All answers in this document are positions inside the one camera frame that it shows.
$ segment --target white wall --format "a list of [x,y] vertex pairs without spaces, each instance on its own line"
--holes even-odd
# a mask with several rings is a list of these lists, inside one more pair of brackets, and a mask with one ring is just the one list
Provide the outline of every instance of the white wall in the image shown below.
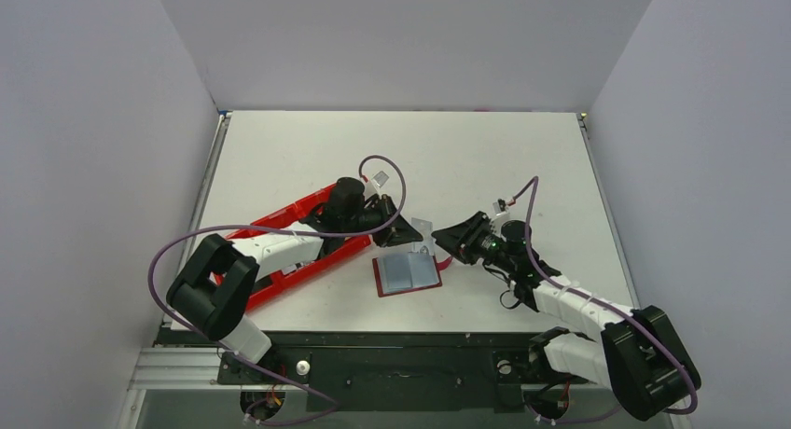
[[159,0],[0,0],[0,42],[0,427],[113,427],[216,111]]
[[701,370],[698,428],[789,427],[791,0],[653,0],[590,111],[643,304]]
[[162,0],[221,108],[587,110],[650,0]]

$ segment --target red tool holder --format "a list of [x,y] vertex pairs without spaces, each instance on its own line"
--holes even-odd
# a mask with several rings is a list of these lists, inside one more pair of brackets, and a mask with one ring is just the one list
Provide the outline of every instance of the red tool holder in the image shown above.
[[[254,222],[253,225],[272,228],[286,228],[299,221],[301,218],[307,216],[308,213],[310,213],[311,210],[318,204],[327,202],[329,199],[329,191],[334,186],[335,184],[332,184],[329,187],[320,189],[310,196],[306,196],[299,201],[285,206],[285,208],[258,219],[258,221]],[[254,236],[263,235],[264,233],[266,233],[266,231],[239,230],[231,233],[227,239],[233,240],[252,238]],[[370,244],[371,239],[369,236],[357,236],[354,238],[349,238],[346,240],[343,246],[340,247],[340,249],[328,256],[325,256],[322,259],[319,259],[318,261],[313,261],[313,263],[289,273],[282,273],[280,270],[271,273],[271,284],[250,295],[250,299],[247,300],[246,309],[250,311],[263,305],[267,301],[283,293],[286,289],[290,289],[297,284],[304,283],[312,277],[324,272],[325,270],[332,268],[334,265],[339,264],[340,262],[362,252]],[[222,283],[222,275],[216,275],[215,278],[218,284]]]

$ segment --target purple cable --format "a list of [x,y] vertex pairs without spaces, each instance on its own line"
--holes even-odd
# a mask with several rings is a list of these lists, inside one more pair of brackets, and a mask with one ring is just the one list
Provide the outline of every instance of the purple cable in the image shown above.
[[[536,417],[540,416],[538,414],[538,412],[536,412],[535,409],[532,406],[528,405],[527,408]],[[617,414],[618,412],[620,412],[621,409],[622,409],[621,406],[616,405],[614,408],[609,409],[607,412],[599,415],[598,417],[576,418],[574,420],[555,420],[555,425],[561,425],[561,424],[587,424],[589,422],[601,422],[601,421],[604,421],[604,420],[612,417],[613,415]],[[543,416],[541,416],[541,421],[542,422],[547,422],[547,423],[550,423],[550,424],[552,423],[552,419],[549,419],[549,418],[543,417]]]
[[[528,205],[527,205],[527,216],[524,219],[524,240],[527,242],[525,244],[527,246],[527,255],[530,258],[530,262],[533,263],[534,269],[541,275],[542,278],[544,278],[544,280],[547,281],[547,283],[557,287],[558,289],[564,289],[564,286],[562,284],[559,284],[558,282],[552,280],[547,275],[547,273],[544,272],[541,269],[541,267],[538,265],[538,263],[535,261],[535,256],[533,255],[533,246],[531,245],[531,242],[530,242],[530,218],[533,216],[533,205],[535,204],[535,193],[538,190],[538,176],[535,176],[532,179],[530,179],[530,181],[527,183],[527,185],[525,185],[524,188],[514,197],[514,200],[516,198],[518,198],[519,196],[521,196],[527,190],[527,188],[529,188],[530,186],[533,186],[533,190],[530,192],[530,201],[528,202]],[[687,408],[680,408],[680,409],[666,408],[665,409],[666,413],[671,413],[673,415],[688,415],[688,414],[694,412],[696,408],[698,408],[698,392],[695,390],[695,384],[692,382],[692,378],[689,377],[689,373],[687,373],[687,370],[684,368],[684,366],[682,366],[681,363],[678,362],[678,359],[676,359],[675,356],[673,356],[673,354],[670,353],[670,351],[667,349],[667,347],[662,345],[662,343],[657,338],[655,338],[654,335],[652,335],[650,331],[645,329],[644,326],[640,325],[639,322],[634,320],[634,318],[632,318],[626,312],[621,311],[620,309],[610,305],[609,303],[607,303],[605,301],[602,301],[602,300],[600,300],[600,299],[598,299],[596,297],[591,297],[588,294],[586,294],[586,293],[584,293],[582,291],[579,291],[577,289],[574,289],[572,287],[566,288],[565,290],[566,290],[566,292],[570,292],[570,293],[574,294],[575,296],[584,298],[585,300],[590,300],[592,303],[595,303],[595,304],[601,306],[602,308],[604,308],[606,310],[614,312],[619,317],[621,317],[623,320],[627,321],[635,329],[640,331],[640,333],[643,334],[643,336],[645,336],[645,338],[648,339],[648,341],[651,342],[651,344],[657,350],[659,350],[659,352],[662,353],[662,355],[664,355],[668,359],[668,361],[670,361],[670,363],[673,365],[673,367],[676,370],[678,370],[678,372],[681,374],[681,379],[684,381],[684,384],[687,385],[687,389],[689,390],[689,398],[690,398],[689,407],[687,407]],[[611,417],[619,409],[620,409],[620,406],[617,406],[616,408],[613,408],[609,412],[606,412],[604,415],[601,415],[599,417],[594,417],[593,419],[568,420],[568,421],[564,421],[564,422],[557,422],[557,424],[577,424],[579,422],[598,422],[598,421],[601,421],[601,420],[603,420],[605,418]]]
[[[386,163],[388,163],[390,166],[393,167],[393,169],[395,170],[395,173],[398,174],[398,178],[401,181],[401,202],[398,204],[398,208],[395,210],[395,214],[393,214],[393,216],[391,216],[390,219],[388,219],[384,224],[382,224],[382,225],[380,225],[380,226],[378,226],[378,227],[376,227],[374,229],[368,230],[368,231],[358,231],[356,233],[326,233],[326,232],[321,232],[321,231],[291,231],[291,230],[284,230],[282,228],[270,228],[270,227],[261,227],[261,226],[251,226],[251,225],[238,225],[238,226],[227,225],[227,226],[214,226],[214,227],[207,227],[207,228],[199,228],[197,230],[190,231],[189,233],[186,233],[186,234],[184,234],[184,235],[182,235],[182,236],[180,236],[180,237],[178,237],[178,238],[166,243],[165,245],[162,246],[162,248],[160,248],[158,250],[158,252],[154,255],[154,257],[151,258],[151,264],[148,265],[148,292],[149,292],[149,294],[151,294],[151,298],[153,298],[154,302],[157,304],[157,306],[159,306],[160,309],[162,311],[164,311],[165,314],[169,315],[173,320],[175,320],[179,324],[183,325],[184,327],[186,327],[190,331],[193,331],[193,332],[195,332],[197,334],[200,334],[200,335],[204,336],[202,334],[202,332],[198,328],[196,328],[194,325],[190,324],[186,320],[184,320],[181,317],[179,317],[178,314],[176,314],[175,312],[171,311],[170,308],[168,308],[168,306],[165,304],[165,302],[162,301],[162,299],[160,298],[159,294],[157,294],[157,289],[155,287],[155,282],[154,282],[154,272],[156,271],[157,263],[160,262],[160,259],[162,258],[162,256],[164,256],[165,253],[167,253],[167,251],[170,250],[173,246],[179,244],[180,242],[182,242],[184,240],[188,240],[188,239],[194,238],[194,237],[196,237],[198,235],[202,235],[203,233],[215,233],[215,232],[218,232],[218,231],[225,231],[225,230],[244,229],[244,230],[266,231],[266,232],[269,232],[269,233],[275,233],[275,234],[279,234],[279,235],[318,236],[318,237],[321,237],[321,238],[353,238],[353,237],[356,237],[356,236],[370,235],[370,234],[376,233],[376,232],[378,232],[378,231],[380,231],[380,230],[382,230],[384,228],[387,228],[388,226],[390,226],[390,224],[392,224],[394,221],[396,221],[396,219],[398,219],[398,217],[401,215],[401,211],[404,209],[404,203],[407,200],[407,183],[406,183],[406,181],[404,179],[404,174],[401,172],[401,170],[398,168],[398,166],[392,160],[386,158],[385,156],[371,155],[371,156],[368,156],[368,157],[362,159],[362,161],[360,161],[360,165],[358,167],[358,171],[360,173],[363,171],[363,165],[365,165],[366,162],[371,160],[371,159],[380,159],[380,160],[383,160]],[[219,345],[221,348],[225,349],[229,353],[233,353],[233,350],[231,350],[229,347],[225,346],[222,342],[218,341],[217,345]],[[335,410],[338,409],[338,407],[340,405],[340,403],[337,400],[335,400],[335,399],[327,396],[326,394],[323,394],[323,393],[321,393],[321,392],[319,392],[319,391],[317,391],[317,390],[315,390],[315,389],[313,389],[313,388],[311,388],[311,387],[309,387],[307,385],[300,384],[299,382],[296,382],[296,381],[292,381],[289,378],[281,376],[281,375],[279,375],[279,374],[277,374],[277,373],[275,373],[275,372],[273,372],[271,370],[268,370],[268,369],[266,369],[264,367],[261,367],[261,366],[255,364],[255,363],[249,361],[248,359],[244,359],[243,357],[237,356],[236,354],[234,354],[234,357],[236,357],[236,359],[238,359],[243,364],[245,364],[245,365],[247,365],[247,366],[249,366],[249,367],[251,367],[251,368],[253,368],[253,369],[257,370],[257,371],[260,371],[261,373],[263,373],[263,374],[265,374],[265,375],[267,375],[267,376],[269,376],[271,378],[274,378],[274,379],[276,379],[276,380],[278,380],[280,382],[284,382],[284,383],[289,384],[289,385],[293,385],[293,386],[295,386],[295,387],[297,387],[297,388],[299,388],[299,389],[301,389],[301,390],[303,390],[303,391],[305,391],[305,392],[307,392],[309,394],[314,394],[316,396],[319,396],[319,397],[329,401],[333,405],[331,408],[329,408],[327,410],[323,410],[322,412],[319,412],[317,414],[309,415],[309,416],[302,417],[302,418],[297,418],[295,420],[291,420],[291,421],[288,421],[288,422],[266,422],[266,421],[261,422],[261,424],[264,425],[264,426],[290,426],[290,425],[294,425],[294,424],[300,424],[300,423],[303,423],[303,422],[310,422],[312,420],[315,420],[317,418],[321,418],[321,417],[323,417],[325,415],[328,415],[328,414],[334,412]],[[263,403],[263,400],[257,401],[256,403],[253,403],[253,405],[251,405],[249,408],[247,408],[246,413],[249,414],[252,409],[254,409],[256,406],[258,406],[258,405],[260,405],[262,403]]]

